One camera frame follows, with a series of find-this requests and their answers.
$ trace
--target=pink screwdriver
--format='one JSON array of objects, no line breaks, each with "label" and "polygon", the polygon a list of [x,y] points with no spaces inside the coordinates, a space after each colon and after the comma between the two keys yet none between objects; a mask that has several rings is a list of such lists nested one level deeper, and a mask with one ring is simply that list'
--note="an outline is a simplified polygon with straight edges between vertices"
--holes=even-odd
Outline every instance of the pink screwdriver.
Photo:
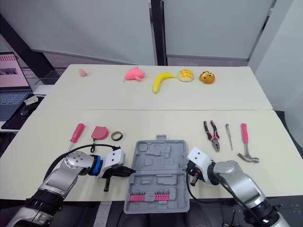
[{"label": "pink screwdriver", "polygon": [[73,135],[72,135],[72,137],[71,137],[71,140],[70,140],[70,141],[71,141],[71,144],[70,144],[70,146],[68,147],[67,152],[69,152],[69,150],[71,149],[72,144],[73,144],[73,143],[76,143],[76,142],[78,141],[78,139],[79,139],[81,133],[83,132],[84,127],[85,127],[85,125],[82,124],[82,123],[79,123],[79,124],[77,125],[77,127],[76,127],[76,129],[75,129],[75,131],[74,131],[74,133],[73,133]]}]

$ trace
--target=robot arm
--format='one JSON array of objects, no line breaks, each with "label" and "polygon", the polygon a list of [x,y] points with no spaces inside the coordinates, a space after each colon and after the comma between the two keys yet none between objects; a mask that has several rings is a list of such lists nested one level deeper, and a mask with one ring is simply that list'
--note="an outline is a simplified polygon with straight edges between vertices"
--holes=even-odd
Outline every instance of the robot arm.
[{"label": "robot arm", "polygon": [[108,153],[104,159],[81,151],[70,153],[63,159],[60,167],[47,176],[37,192],[30,199],[26,199],[25,206],[17,212],[7,227],[49,226],[54,214],[62,209],[63,200],[77,182],[79,175],[96,176],[96,179],[106,178],[104,191],[108,191],[112,175],[129,176],[134,172],[122,166],[124,162],[125,153],[121,149]]},{"label": "robot arm", "polygon": [[280,213],[271,205],[265,194],[235,161],[215,163],[197,148],[188,155],[187,172],[206,183],[219,183],[234,197],[244,210],[245,221],[255,227],[289,227]]}]

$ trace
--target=laptop screen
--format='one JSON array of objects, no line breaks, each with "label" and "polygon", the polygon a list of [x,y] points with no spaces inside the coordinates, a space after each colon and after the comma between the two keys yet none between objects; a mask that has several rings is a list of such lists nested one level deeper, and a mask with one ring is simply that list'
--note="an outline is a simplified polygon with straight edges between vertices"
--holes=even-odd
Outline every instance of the laptop screen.
[{"label": "laptop screen", "polygon": [[0,88],[1,90],[29,88],[13,52],[0,53]]}]

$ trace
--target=laptop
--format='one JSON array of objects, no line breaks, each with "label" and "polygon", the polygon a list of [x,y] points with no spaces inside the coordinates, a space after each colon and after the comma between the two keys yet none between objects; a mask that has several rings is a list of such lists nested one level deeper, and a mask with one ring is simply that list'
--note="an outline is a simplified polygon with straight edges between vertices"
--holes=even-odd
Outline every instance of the laptop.
[{"label": "laptop", "polygon": [[14,53],[0,53],[0,121],[8,120],[31,93]]}]

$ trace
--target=black cable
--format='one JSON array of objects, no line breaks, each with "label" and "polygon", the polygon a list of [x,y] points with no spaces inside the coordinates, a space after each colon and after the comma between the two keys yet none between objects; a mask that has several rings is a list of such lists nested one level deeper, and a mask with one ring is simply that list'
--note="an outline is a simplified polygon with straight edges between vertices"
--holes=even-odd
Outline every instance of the black cable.
[{"label": "black cable", "polygon": [[190,191],[190,188],[189,188],[189,183],[188,183],[188,172],[186,172],[186,186],[187,186],[187,190],[188,190],[188,193],[190,194],[190,196],[196,200],[197,202],[199,203],[205,203],[205,204],[211,204],[211,203],[218,203],[218,202],[224,202],[224,201],[230,201],[230,200],[214,200],[214,201],[203,201],[203,200],[200,200],[200,199],[197,199]]},{"label": "black cable", "polygon": [[120,219],[121,219],[122,214],[123,214],[123,209],[122,209],[121,214],[120,214],[120,216],[119,216],[119,218],[118,218],[116,227],[118,227],[118,225],[119,225],[119,222],[120,222]]},{"label": "black cable", "polygon": [[246,204],[244,202],[242,202],[237,196],[235,193],[233,193],[232,190],[230,190],[226,185],[224,185],[223,183],[220,182],[220,185],[222,185],[223,188],[226,189],[226,191],[228,191],[232,196],[233,198],[239,203],[241,204],[245,210],[247,210],[247,212],[254,217],[254,219],[260,224],[260,226],[263,226],[263,224],[261,223],[260,219],[255,215],[254,212],[252,212],[251,209],[248,208],[248,206],[246,206]]},{"label": "black cable", "polygon": [[236,210],[233,210],[233,216],[232,216],[231,227],[232,227],[232,225],[233,225],[233,221],[235,220],[235,215],[236,215]]},{"label": "black cable", "polygon": [[75,148],[73,150],[70,150],[69,152],[66,152],[66,153],[60,155],[58,158],[55,159],[55,161],[53,161],[53,163],[49,166],[49,168],[48,168],[48,170],[47,170],[47,172],[45,174],[45,177],[44,177],[43,181],[45,181],[45,179],[49,176],[49,174],[51,174],[51,172],[53,171],[53,169],[62,160],[62,158],[64,158],[65,156],[69,155],[70,153],[72,153],[72,152],[74,152],[76,150],[79,150],[79,149],[82,149],[82,148],[88,148],[88,147],[95,147],[95,146],[110,147],[113,150],[120,149],[120,147],[116,147],[116,146],[112,146],[112,145],[108,145],[108,144],[88,144],[88,145],[84,145],[84,146]]},{"label": "black cable", "polygon": [[83,213],[84,213],[84,207],[81,208],[80,215],[79,215],[77,221],[75,222],[75,224],[72,227],[77,227],[78,226],[78,224],[80,223],[80,221],[82,219]]}]

